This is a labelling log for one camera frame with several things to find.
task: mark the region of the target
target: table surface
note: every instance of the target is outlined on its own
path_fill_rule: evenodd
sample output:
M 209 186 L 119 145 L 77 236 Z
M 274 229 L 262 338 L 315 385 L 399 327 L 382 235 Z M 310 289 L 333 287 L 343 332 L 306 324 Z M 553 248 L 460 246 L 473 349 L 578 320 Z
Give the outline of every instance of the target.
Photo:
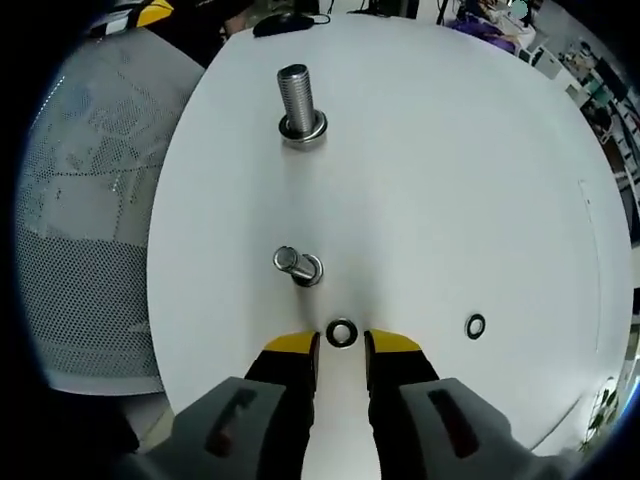
M 277 128 L 291 63 L 329 121 L 308 153 Z M 318 255 L 323 281 L 294 286 L 271 263 L 281 245 Z M 151 331 L 176 412 L 278 335 L 338 316 L 402 333 L 533 448 L 617 376 L 630 258 L 602 149 L 542 74 L 442 27 L 333 16 L 235 35 L 193 93 L 152 214 Z M 487 330 L 472 341 L 475 312 Z M 322 341 L 305 478 L 378 475 L 361 338 Z

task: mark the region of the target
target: small ring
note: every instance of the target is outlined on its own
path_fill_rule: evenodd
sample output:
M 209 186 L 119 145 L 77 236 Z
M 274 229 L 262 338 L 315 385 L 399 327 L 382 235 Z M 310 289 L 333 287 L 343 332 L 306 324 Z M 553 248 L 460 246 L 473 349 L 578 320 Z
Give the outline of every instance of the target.
M 349 338 L 347 338 L 344 342 L 339 342 L 336 337 L 333 336 L 335 329 L 340 326 L 344 326 L 349 329 Z M 347 320 L 346 318 L 338 318 L 327 325 L 326 335 L 327 341 L 332 346 L 336 348 L 347 348 L 356 343 L 356 339 L 358 338 L 358 329 L 351 320 Z
M 474 325 L 480 326 L 480 330 L 478 330 L 475 333 L 471 331 L 471 327 Z M 467 334 L 467 337 L 469 337 L 471 340 L 477 340 L 478 338 L 480 338 L 480 336 L 484 333 L 486 328 L 487 328 L 487 321 L 479 313 L 474 313 L 473 315 L 471 315 L 468 318 L 467 323 L 465 323 L 464 325 L 465 333 Z

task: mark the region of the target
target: computer mouse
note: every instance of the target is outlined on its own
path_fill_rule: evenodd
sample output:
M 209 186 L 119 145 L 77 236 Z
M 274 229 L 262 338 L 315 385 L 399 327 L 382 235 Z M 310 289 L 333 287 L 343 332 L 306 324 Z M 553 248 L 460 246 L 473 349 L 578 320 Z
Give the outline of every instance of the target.
M 256 37 L 268 37 L 279 33 L 307 30 L 313 25 L 313 18 L 306 15 L 293 12 L 280 13 L 260 20 L 253 27 L 253 35 Z

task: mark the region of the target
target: office desk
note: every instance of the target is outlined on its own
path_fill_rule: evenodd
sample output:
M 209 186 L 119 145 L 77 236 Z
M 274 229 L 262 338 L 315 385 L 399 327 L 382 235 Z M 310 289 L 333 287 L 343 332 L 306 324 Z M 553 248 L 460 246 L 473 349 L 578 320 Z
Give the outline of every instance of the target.
M 283 146 L 278 69 L 304 63 L 325 144 Z M 281 245 L 319 256 L 296 287 Z M 243 376 L 278 335 L 350 318 L 322 340 L 305 478 L 373 478 L 362 331 L 408 335 L 441 377 L 501 410 L 534 447 L 620 371 L 630 246 L 602 149 L 564 92 L 489 44 L 420 22 L 333 16 L 231 38 L 182 116 L 148 257 L 151 330 L 179 412 Z M 482 313 L 485 334 L 465 336 Z

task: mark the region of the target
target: mesh panel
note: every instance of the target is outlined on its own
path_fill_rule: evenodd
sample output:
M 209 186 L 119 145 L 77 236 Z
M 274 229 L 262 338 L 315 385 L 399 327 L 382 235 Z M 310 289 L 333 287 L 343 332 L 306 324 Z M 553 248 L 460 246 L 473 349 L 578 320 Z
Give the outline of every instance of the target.
M 89 378 L 122 395 L 162 388 L 147 236 L 171 135 L 202 72 L 145 30 L 88 42 L 31 127 L 16 203 L 18 279 L 43 366 L 66 382 Z M 117 391 L 120 379 L 138 383 Z

